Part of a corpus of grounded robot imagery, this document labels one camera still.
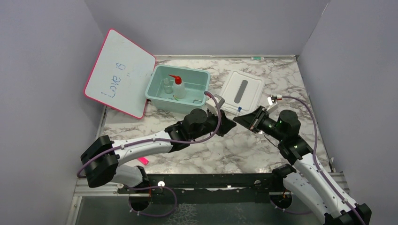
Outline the white plastic bin lid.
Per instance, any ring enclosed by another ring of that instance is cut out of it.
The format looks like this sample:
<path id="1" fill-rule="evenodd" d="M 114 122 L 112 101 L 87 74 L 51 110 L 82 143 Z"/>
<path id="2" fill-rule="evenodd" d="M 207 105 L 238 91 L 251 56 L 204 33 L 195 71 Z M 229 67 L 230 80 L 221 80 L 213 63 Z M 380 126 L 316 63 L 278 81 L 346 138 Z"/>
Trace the white plastic bin lid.
<path id="1" fill-rule="evenodd" d="M 219 93 L 225 99 L 222 109 L 236 114 L 237 108 L 242 107 L 239 115 L 253 112 L 258 106 L 265 82 L 265 78 L 261 76 L 230 71 Z"/>

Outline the white squeeze bottle red nozzle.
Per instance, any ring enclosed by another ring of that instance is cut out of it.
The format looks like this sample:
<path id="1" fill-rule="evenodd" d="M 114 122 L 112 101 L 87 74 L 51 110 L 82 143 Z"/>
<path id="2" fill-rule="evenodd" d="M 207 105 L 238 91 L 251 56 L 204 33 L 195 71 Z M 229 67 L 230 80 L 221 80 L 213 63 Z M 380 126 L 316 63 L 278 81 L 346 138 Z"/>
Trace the white squeeze bottle red nozzle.
<path id="1" fill-rule="evenodd" d="M 185 84 L 180 76 L 177 75 L 169 75 L 170 77 L 174 78 L 174 92 L 176 98 L 185 98 L 186 97 L 186 90 Z"/>

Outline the small clear glass jar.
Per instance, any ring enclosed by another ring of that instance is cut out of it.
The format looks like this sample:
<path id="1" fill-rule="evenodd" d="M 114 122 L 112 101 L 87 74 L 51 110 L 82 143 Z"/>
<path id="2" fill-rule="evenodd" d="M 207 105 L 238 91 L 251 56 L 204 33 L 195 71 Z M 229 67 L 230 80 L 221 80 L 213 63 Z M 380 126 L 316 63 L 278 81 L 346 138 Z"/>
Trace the small clear glass jar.
<path id="1" fill-rule="evenodd" d="M 163 90 L 166 94 L 173 93 L 173 84 L 168 78 L 164 78 L 162 81 Z"/>

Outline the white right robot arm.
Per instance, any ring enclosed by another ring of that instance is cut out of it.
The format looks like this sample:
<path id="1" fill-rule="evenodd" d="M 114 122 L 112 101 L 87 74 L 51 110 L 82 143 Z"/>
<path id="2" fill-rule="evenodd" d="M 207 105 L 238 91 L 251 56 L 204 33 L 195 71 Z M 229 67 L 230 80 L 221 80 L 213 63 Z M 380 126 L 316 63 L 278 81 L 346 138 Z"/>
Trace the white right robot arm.
<path id="1" fill-rule="evenodd" d="M 315 151 L 299 135 L 301 123 L 294 111 L 283 110 L 277 120 L 260 106 L 254 112 L 237 116 L 234 121 L 248 130 L 279 141 L 278 149 L 289 165 L 271 177 L 271 186 L 285 188 L 297 196 L 324 225 L 368 225 L 371 209 L 358 204 L 324 170 Z"/>

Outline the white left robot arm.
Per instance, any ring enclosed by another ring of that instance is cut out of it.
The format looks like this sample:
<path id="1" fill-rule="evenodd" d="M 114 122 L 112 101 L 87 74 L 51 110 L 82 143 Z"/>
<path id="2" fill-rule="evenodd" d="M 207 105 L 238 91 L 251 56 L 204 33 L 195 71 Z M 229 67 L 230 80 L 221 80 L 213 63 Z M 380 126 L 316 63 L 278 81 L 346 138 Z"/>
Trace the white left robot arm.
<path id="1" fill-rule="evenodd" d="M 81 172 L 90 188 L 109 182 L 127 184 L 135 192 L 147 188 L 143 169 L 125 166 L 134 159 L 171 153 L 202 143 L 212 136 L 224 136 L 236 126 L 224 111 L 215 115 L 210 111 L 194 109 L 182 121 L 150 136 L 125 141 L 112 141 L 108 135 L 97 138 L 81 155 Z"/>

